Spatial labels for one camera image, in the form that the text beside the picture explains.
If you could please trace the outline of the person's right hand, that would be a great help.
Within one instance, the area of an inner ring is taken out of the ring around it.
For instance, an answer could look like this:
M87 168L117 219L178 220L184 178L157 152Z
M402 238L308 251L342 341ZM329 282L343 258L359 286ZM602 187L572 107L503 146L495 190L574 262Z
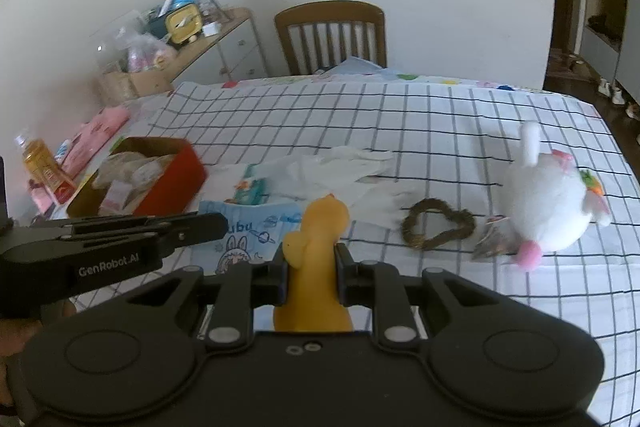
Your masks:
M9 407L13 398L9 391L6 360L20 353L27 341L34 337L42 324L38 320L2 320L0 322L0 397L1 404Z

